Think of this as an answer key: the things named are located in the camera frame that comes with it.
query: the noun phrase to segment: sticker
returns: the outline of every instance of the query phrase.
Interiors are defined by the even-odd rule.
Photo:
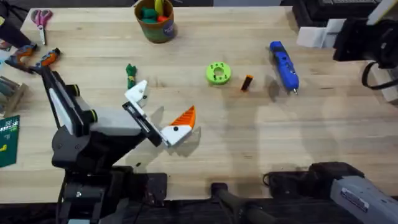
[[[349,191],[346,188],[342,188],[340,195],[347,199],[349,202],[351,202],[353,205],[357,206],[359,209],[361,209],[363,212],[368,212],[369,210],[369,203],[365,202],[363,199],[360,197],[356,196],[354,193]]]
[[[174,21],[169,20],[166,22],[166,24],[163,26],[163,34],[166,35],[167,37],[173,37],[174,36]]]

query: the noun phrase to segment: green clip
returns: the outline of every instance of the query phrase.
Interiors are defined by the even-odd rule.
[[[128,64],[126,67],[126,72],[127,72],[127,89],[129,90],[136,85],[137,68],[135,66],[131,66],[131,64]]]

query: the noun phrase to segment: green book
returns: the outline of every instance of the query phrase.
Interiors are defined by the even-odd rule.
[[[0,120],[0,167],[17,162],[19,115]]]

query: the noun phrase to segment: scissors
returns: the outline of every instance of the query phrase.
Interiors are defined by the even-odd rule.
[[[43,45],[45,45],[45,33],[44,27],[47,24],[47,21],[52,17],[52,11],[48,9],[40,10],[36,9],[30,15],[32,21],[37,25],[40,31],[40,38],[43,41]]]

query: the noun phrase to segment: pink scissors handle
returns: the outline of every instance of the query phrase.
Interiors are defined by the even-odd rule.
[[[36,9],[30,15],[32,21],[37,25],[42,25],[45,27],[47,25],[47,21],[52,17],[52,11],[48,9],[40,10]]]
[[[52,17],[52,11],[45,9],[40,13],[40,21],[41,24],[45,27],[47,25],[47,21]]]

